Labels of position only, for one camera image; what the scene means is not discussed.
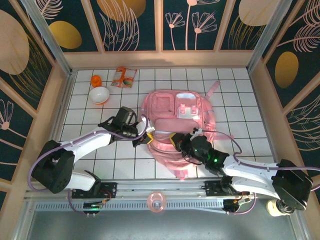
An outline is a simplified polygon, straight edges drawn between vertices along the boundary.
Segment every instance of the white tile floor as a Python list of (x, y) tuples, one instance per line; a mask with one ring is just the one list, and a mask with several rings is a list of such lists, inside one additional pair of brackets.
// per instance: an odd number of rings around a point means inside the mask
[[(140, 69), (132, 88), (111, 86), (115, 70), (80, 70), (68, 106), (61, 141), (71, 140), (94, 129), (98, 123), (115, 116), (120, 106), (140, 112), (146, 95), (157, 89), (195, 91), (203, 96), (216, 80), (220, 87), (209, 99), (216, 117), (216, 129), (234, 135), (246, 160), (273, 163), (270, 145), (258, 109), (253, 88), (245, 68), (175, 68)], [(111, 93), (103, 106), (92, 104), (88, 93), (90, 79), (99, 75), (103, 86)], [(230, 140), (214, 142), (220, 151), (232, 154), (237, 147)], [(76, 162), (74, 169), (89, 170), (104, 180), (175, 178), (154, 160), (146, 145), (132, 147), (128, 141), (118, 141), (99, 148)], [(197, 166), (190, 178), (214, 177)]]

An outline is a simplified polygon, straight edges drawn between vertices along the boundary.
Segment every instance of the orange toy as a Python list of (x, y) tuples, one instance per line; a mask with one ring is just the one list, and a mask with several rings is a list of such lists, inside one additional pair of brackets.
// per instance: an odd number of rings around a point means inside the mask
[(94, 88), (101, 87), (101, 85), (102, 85), (101, 77), (98, 75), (93, 75), (91, 77), (91, 85)]

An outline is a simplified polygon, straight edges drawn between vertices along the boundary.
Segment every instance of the white bowl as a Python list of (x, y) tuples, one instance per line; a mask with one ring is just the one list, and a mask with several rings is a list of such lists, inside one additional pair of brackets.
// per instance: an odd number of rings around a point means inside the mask
[(107, 102), (110, 92), (103, 86), (98, 86), (89, 92), (89, 99), (97, 105), (103, 105)]

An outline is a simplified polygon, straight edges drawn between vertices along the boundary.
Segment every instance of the snack bag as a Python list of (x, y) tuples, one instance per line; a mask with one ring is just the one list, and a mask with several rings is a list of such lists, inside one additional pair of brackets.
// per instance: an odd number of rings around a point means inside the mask
[(136, 72), (137, 70), (126, 67), (117, 67), (111, 86), (116, 86), (118, 88), (132, 88)]

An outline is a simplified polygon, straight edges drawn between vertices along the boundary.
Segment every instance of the transparent pink backpack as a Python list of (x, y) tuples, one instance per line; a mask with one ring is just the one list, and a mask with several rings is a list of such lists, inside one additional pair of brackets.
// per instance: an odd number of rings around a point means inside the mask
[[(215, 114), (209, 97), (219, 86), (216, 81), (205, 97), (193, 91), (157, 90), (148, 94), (141, 106), (153, 123), (155, 131), (148, 149), (154, 159), (166, 166), (181, 180), (188, 176), (188, 170), (195, 167), (197, 160), (182, 157), (170, 141), (172, 133), (191, 133), (194, 128), (208, 131), (216, 130)], [(203, 133), (209, 142), (217, 140), (213, 132)]]

